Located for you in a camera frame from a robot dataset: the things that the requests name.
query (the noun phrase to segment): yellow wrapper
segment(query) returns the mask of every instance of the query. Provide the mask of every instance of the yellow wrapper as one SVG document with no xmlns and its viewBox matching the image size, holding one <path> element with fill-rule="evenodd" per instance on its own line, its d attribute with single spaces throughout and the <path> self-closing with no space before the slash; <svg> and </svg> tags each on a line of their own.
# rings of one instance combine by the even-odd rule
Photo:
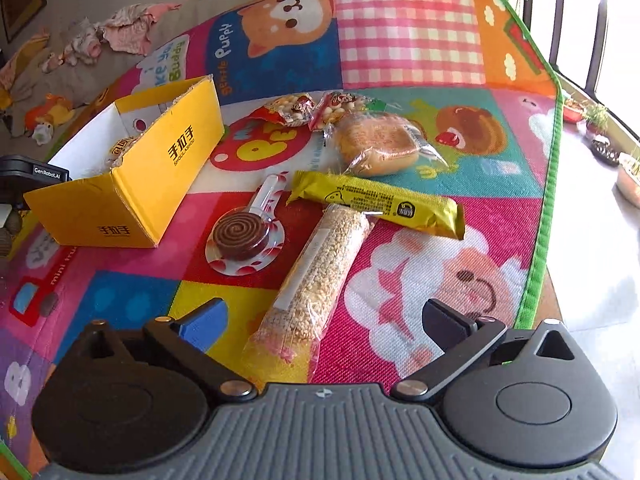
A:
<svg viewBox="0 0 640 480">
<path fill-rule="evenodd" d="M 445 196 L 427 195 L 356 176 L 297 171 L 287 204 L 298 198 L 347 205 L 434 236 L 456 240 L 465 236 L 462 206 Z"/>
</svg>

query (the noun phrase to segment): red gingham pattern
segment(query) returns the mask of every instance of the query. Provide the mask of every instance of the red gingham pattern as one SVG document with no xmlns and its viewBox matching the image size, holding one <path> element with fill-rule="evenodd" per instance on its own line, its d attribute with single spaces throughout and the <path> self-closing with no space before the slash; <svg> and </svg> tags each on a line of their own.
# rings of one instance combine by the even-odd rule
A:
<svg viewBox="0 0 640 480">
<path fill-rule="evenodd" d="M 485 83 L 473 0 L 335 0 L 346 89 Z"/>
</svg>

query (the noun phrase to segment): box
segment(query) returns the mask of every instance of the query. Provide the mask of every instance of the box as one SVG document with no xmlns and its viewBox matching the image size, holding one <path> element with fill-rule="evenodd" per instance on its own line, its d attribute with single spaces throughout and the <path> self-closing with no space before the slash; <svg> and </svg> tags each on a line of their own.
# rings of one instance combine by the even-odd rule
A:
<svg viewBox="0 0 640 480">
<path fill-rule="evenodd" d="M 84 178 L 104 166 L 116 142 L 143 130 L 119 167 Z M 51 159 L 71 182 L 24 197 L 61 245 L 156 247 L 223 133 L 210 76 L 133 94 L 101 111 Z"/>
</svg>

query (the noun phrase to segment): mat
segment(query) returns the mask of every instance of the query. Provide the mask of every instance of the mat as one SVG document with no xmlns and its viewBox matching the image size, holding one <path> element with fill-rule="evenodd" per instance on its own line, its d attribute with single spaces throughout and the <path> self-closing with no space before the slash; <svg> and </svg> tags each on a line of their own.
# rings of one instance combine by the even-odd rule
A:
<svg viewBox="0 0 640 480">
<path fill-rule="evenodd" d="M 210 229 L 224 212 L 246 205 L 267 174 L 335 163 L 306 126 L 247 118 L 274 96 L 348 89 L 418 121 L 448 170 L 418 163 L 384 180 L 452 196 L 466 211 L 460 242 L 378 222 L 340 295 L 315 381 L 388 387 L 437 358 L 442 351 L 422 330 L 428 298 L 511 326 L 532 323 L 553 207 L 560 92 L 505 0 L 259 0 L 149 55 L 87 107 L 72 132 L 115 98 L 206 73 L 214 75 L 227 133 L 157 249 L 80 248 L 50 286 L 61 249 L 26 219 L 0 311 L 0 436 L 32 471 L 44 462 L 31 431 L 34 399 L 92 319 L 138 328 L 219 296 L 228 309 L 220 313 L 221 336 L 209 354 L 244 373 L 240 350 L 322 207 L 281 200 L 275 210 L 286 233 L 281 253 L 265 269 L 245 268 L 239 276 L 209 267 Z M 147 125 L 142 116 L 134 120 L 140 129 Z M 39 312 L 31 327 L 15 315 L 12 301 L 38 287 L 51 288 L 58 302 L 53 310 L 23 304 Z M 306 364 L 292 377 L 306 378 Z"/>
</svg>

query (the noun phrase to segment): ribbed surface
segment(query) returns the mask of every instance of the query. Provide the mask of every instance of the ribbed surface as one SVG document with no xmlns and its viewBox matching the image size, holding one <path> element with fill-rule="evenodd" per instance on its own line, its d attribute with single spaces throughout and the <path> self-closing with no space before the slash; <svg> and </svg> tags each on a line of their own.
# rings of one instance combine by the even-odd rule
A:
<svg viewBox="0 0 640 480">
<path fill-rule="evenodd" d="M 47 467 L 40 478 L 89 476 Z M 271 385 L 225 406 L 186 452 L 127 480 L 613 479 L 596 465 L 554 474 L 502 470 L 450 441 L 431 410 L 388 399 L 379 386 Z M 95 480 L 104 476 L 95 475 Z"/>
</svg>

